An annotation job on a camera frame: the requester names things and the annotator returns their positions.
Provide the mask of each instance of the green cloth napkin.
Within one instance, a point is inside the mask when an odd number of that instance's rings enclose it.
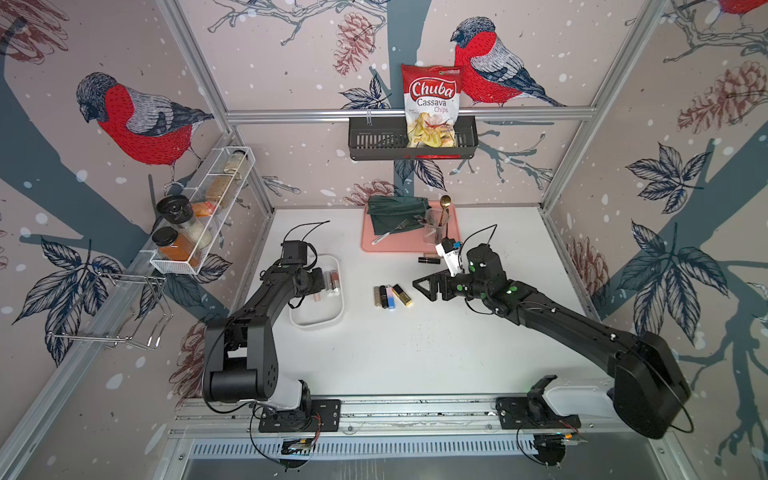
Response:
[[[413,220],[414,215],[426,215],[429,209],[427,199],[421,197],[370,197],[368,215],[373,222],[373,233],[383,235],[397,228],[403,220],[411,220],[405,227],[394,233],[407,232],[422,226]]]

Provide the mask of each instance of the fork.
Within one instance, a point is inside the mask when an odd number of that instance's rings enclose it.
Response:
[[[375,239],[373,242],[371,242],[371,245],[376,245],[378,242],[380,242],[380,241],[384,240],[385,238],[387,238],[390,233],[395,233],[397,230],[401,230],[401,229],[405,228],[406,225],[408,225],[409,221],[411,221],[411,219],[410,218],[406,218],[405,220],[400,222],[400,225],[398,225],[397,227],[391,229],[389,232],[384,233],[381,237],[379,237],[379,238]]]

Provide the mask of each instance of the white table surface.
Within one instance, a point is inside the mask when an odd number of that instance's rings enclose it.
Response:
[[[416,253],[365,253],[360,249],[363,211],[278,210],[257,272],[280,255],[280,242],[300,223],[331,220],[306,241],[339,259],[346,308],[324,329],[295,327],[284,309],[273,327],[281,373],[307,381],[314,395],[408,395],[527,392],[542,376],[604,377],[595,364],[546,335],[471,312],[462,298],[430,302],[412,281],[439,272]],[[583,312],[547,230],[533,207],[466,207],[457,213],[463,237],[498,223],[491,247],[507,277],[521,280],[555,302]],[[300,239],[301,227],[289,240]],[[487,241],[475,235],[471,248]],[[373,304],[373,287],[398,283],[413,298],[393,311]],[[254,279],[248,297],[261,281]],[[312,308],[307,297],[300,308]],[[483,311],[478,301],[472,306]]]

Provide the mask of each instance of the bird mural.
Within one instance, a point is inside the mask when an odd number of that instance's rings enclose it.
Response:
[[[191,150],[195,130],[214,117],[162,95],[135,91],[101,72],[83,78],[77,98],[85,121],[96,120],[129,157],[147,165],[170,166],[165,192],[180,185],[174,179],[174,165]]]
[[[752,25],[744,24],[744,15],[751,12],[755,8],[760,7],[761,5],[765,5],[768,3],[768,0],[693,0],[692,2],[688,2],[685,5],[681,5],[680,10],[690,8],[694,5],[699,5],[700,3],[704,2],[717,3],[717,7],[719,8],[719,10],[713,11],[707,16],[708,21],[710,18],[713,19],[710,23],[710,26],[708,26],[706,30],[714,30],[715,22],[717,22],[717,20],[723,16],[723,13],[728,13],[731,15],[739,15],[739,23],[741,26],[737,31],[740,31],[753,27]]]
[[[458,24],[451,41],[457,44],[454,65],[465,67],[462,91],[474,101],[472,105],[495,103],[501,107],[511,98],[538,98],[555,107],[564,106],[547,96],[523,61],[504,46],[490,18],[467,18]]]

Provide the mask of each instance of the pink cutting board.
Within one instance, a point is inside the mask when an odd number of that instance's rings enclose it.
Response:
[[[440,202],[429,202],[429,206],[440,208]],[[458,232],[456,209],[453,205],[448,207],[448,213],[451,217],[448,221],[448,238],[460,241],[462,238]],[[362,251],[368,253],[424,253],[435,251],[434,245],[424,242],[423,228],[417,228],[409,232],[391,233],[376,245],[371,245],[371,242],[378,236],[373,233],[373,222],[371,222],[371,216],[368,215],[368,205],[366,205],[366,212],[362,216],[362,242],[360,244]]]

